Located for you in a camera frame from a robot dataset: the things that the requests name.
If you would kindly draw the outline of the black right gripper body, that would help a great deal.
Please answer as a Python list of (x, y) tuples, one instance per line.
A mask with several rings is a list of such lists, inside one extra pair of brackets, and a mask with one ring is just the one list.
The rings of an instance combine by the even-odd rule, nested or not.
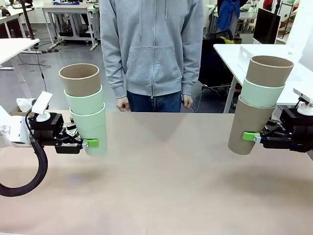
[(291, 151), (308, 152), (313, 149), (312, 116), (300, 114), (296, 108), (283, 107), (279, 119), (291, 136)]

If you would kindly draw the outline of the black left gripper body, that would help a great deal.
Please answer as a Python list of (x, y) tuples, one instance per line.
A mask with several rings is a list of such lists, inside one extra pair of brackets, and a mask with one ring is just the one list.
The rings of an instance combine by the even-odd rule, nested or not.
[(35, 117), (29, 117), (29, 124), (32, 136), (41, 146), (54, 146), (57, 140), (55, 137), (59, 135), (63, 128), (63, 116), (59, 113), (49, 113), (50, 118), (43, 122), (36, 121)]

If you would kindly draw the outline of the person's right hand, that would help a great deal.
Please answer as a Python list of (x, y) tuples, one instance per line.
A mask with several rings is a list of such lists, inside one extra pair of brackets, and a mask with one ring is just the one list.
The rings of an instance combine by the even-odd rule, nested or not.
[(118, 98), (116, 100), (116, 107), (119, 111), (125, 112), (130, 110), (129, 101), (127, 97)]

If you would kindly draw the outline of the person's left hand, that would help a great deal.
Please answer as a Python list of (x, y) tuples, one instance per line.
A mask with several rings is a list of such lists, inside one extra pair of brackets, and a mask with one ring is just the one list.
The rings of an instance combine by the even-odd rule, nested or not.
[(182, 101), (183, 101), (184, 108), (186, 110), (191, 108), (191, 106), (193, 104), (193, 99), (190, 95), (183, 94), (182, 95)]

